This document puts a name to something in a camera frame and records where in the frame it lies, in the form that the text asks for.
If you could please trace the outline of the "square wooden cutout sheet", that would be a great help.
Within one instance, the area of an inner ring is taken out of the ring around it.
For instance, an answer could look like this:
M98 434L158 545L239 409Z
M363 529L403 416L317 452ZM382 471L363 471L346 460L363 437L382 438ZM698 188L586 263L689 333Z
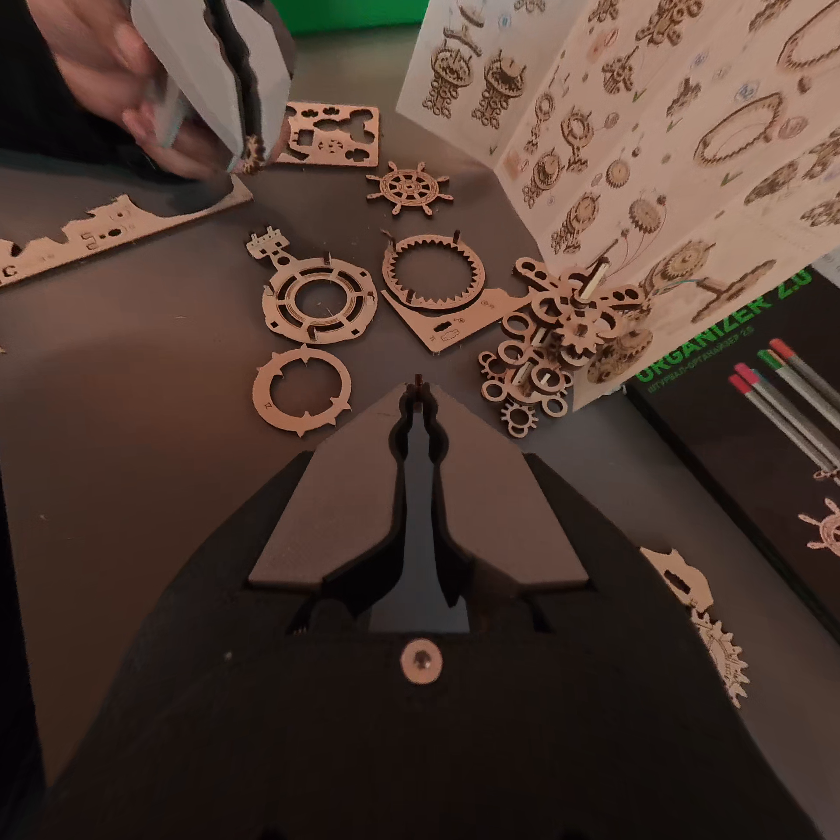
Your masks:
M378 166L380 112L377 107L290 101L287 116L290 138L274 163Z

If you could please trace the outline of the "green box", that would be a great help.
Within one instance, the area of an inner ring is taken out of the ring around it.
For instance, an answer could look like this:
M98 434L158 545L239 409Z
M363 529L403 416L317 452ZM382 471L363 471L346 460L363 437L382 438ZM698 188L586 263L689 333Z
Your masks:
M428 1L273 1L282 21L297 35L414 25Z

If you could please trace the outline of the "black printed cardboard box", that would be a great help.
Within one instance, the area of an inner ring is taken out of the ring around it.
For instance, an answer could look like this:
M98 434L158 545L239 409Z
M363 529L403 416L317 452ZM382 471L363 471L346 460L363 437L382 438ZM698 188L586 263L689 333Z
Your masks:
M828 632L839 635L838 250L627 393Z

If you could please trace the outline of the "wooden gear assembly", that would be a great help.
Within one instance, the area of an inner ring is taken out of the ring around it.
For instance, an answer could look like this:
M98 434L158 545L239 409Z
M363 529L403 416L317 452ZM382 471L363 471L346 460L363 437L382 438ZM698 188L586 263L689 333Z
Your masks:
M581 371L595 385L617 381L648 350L651 294L634 284L604 287L609 266L601 256L591 266L554 275L543 262L517 261L514 270L535 297L502 319L507 339L496 352L478 356L482 395L500 405L500 418L510 401L560 418L569 411Z

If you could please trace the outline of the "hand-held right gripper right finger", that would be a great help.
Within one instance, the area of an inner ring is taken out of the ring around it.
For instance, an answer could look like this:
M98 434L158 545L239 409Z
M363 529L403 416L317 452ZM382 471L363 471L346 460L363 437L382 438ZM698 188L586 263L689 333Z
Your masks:
M494 605L585 587L589 575L520 448L438 385L424 385L424 423L446 602Z

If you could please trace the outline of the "small lobed wooden gear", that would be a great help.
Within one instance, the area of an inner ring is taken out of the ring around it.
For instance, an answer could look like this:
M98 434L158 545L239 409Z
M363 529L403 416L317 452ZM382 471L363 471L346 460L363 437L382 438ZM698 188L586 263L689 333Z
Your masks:
M538 425L536 412L530 405L513 401L504 405L500 419L507 426L508 434L517 439L525 438Z

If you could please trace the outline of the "short jagged wooden scrap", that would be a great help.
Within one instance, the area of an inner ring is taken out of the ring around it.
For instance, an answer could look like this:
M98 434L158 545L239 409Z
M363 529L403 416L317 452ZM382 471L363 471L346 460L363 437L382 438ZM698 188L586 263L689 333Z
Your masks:
M662 553L640 547L639 551L656 568L683 606L699 615L708 613L713 606L713 597L707 577L702 572L688 564L676 549Z

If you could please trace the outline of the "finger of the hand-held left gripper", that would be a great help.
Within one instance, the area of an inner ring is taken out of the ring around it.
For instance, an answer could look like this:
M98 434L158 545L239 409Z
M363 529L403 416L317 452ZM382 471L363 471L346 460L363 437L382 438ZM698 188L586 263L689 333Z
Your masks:
M243 95L245 138L256 134L270 163L283 132L293 77L293 39L272 2L228 1L231 50Z
M131 1L133 25L160 62L153 83L155 138L173 146L198 116L227 150L227 171L242 155L242 94L204 1Z

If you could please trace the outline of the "round slotted wooden ring part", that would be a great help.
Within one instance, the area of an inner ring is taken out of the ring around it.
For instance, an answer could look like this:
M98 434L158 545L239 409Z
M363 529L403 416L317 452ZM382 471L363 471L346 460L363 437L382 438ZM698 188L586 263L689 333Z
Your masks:
M251 233L247 251L257 260L270 259L275 273L265 285L262 309L266 326L285 339L309 345L327 345L358 339L378 309L377 289L371 274L329 252L299 259L288 251L289 240L272 226L264 234ZM305 288L328 282L344 294L343 305L326 315L307 314L298 304Z

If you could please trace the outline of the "wooden toothed gear piece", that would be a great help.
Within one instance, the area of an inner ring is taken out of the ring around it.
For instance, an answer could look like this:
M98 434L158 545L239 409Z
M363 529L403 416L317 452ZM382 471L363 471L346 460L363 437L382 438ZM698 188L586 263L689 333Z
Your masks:
M712 621L708 613L692 607L690 620L719 673L732 705L741 709L741 699L748 696L744 687L750 682L746 675L748 664L741 658L742 648L735 645L732 633L726 632L720 621Z

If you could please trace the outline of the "triangular wooden frame scrap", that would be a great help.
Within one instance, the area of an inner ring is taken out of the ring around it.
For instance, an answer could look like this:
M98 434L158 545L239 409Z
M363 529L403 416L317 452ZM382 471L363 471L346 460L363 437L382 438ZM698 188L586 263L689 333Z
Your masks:
M431 314L409 308L386 290L381 290L381 295L421 343L431 353L439 354L507 315L527 308L536 296L536 290L513 297L500 288L485 288L465 308Z

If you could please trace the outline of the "paper instruction sheet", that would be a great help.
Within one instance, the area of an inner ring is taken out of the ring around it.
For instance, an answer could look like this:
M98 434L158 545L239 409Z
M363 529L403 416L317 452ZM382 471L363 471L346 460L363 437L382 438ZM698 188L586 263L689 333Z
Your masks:
M429 2L397 110L642 293L574 408L838 248L838 1Z

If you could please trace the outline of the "wooden ship wheel part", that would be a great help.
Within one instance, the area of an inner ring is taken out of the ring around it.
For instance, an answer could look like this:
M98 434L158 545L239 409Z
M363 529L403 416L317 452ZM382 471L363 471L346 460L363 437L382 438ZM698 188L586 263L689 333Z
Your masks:
M392 205L392 215L399 216L403 209L422 210L426 217L434 216L435 202L453 202L452 195L442 190L448 182L446 175L434 177L422 161L414 168L400 168L393 161L383 175L368 174L366 179L375 184L375 191L366 196L368 201L382 198Z

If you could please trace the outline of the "long jagged wooden frame strip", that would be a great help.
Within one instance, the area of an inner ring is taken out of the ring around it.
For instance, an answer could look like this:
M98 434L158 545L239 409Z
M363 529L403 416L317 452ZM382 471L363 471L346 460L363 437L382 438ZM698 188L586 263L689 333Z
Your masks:
M49 237L35 238L15 253L14 242L2 239L1 285L13 285L254 200L253 193L236 175L232 183L229 194L195 213L156 216L136 206L129 195L122 194L107 205L87 211L85 218L69 221L61 229L62 241Z

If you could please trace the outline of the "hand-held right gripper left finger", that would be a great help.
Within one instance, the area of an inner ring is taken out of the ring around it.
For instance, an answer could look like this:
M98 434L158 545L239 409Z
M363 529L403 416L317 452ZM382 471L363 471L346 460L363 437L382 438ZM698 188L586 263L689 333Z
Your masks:
M311 455L248 582L341 601L358 616L403 571L412 387L399 384Z

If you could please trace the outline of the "person's left hand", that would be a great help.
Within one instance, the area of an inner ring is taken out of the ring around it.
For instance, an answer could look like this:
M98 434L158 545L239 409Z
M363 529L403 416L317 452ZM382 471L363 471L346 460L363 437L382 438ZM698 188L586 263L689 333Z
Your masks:
M205 181L226 172L225 147L201 124L184 122L172 146L158 143L147 100L160 65L122 2L28 2L73 98L116 124L163 170Z

